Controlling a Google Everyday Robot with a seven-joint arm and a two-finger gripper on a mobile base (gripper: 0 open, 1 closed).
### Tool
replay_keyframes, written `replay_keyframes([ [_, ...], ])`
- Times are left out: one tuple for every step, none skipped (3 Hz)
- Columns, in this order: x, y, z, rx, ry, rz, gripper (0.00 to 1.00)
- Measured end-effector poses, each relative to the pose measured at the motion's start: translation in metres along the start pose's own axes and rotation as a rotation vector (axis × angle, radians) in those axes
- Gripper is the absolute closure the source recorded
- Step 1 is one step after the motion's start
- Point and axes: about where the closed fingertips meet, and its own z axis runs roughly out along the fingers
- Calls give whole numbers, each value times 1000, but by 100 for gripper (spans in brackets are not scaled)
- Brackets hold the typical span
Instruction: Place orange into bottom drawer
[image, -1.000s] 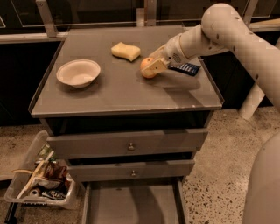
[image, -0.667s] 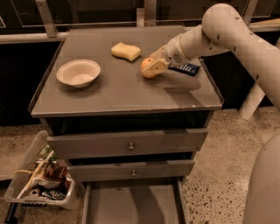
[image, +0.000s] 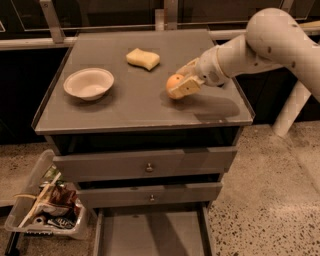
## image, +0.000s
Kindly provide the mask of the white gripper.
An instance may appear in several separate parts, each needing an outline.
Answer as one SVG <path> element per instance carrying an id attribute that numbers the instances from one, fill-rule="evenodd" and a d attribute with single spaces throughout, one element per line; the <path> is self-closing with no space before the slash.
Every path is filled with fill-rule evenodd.
<path id="1" fill-rule="evenodd" d="M 220 67 L 218 50 L 219 46 L 214 46 L 206 50 L 199 59 L 191 60 L 176 71 L 177 74 L 183 76 L 183 79 L 178 84 L 179 91 L 183 97 L 197 93 L 201 89 L 203 82 L 207 86 L 218 87 L 230 80 Z M 188 76 L 194 74 L 199 78 Z"/>

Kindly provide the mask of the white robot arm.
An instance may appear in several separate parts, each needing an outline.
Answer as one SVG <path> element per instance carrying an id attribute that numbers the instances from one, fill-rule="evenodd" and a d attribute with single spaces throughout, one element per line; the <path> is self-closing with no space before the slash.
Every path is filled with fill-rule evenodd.
<path id="1" fill-rule="evenodd" d="M 279 67 L 293 73 L 320 100 L 320 45 L 312 41 L 285 11 L 263 9 L 249 20 L 244 34 L 216 45 L 177 70 L 180 78 L 167 87 L 170 98 L 216 87 L 241 74 Z"/>

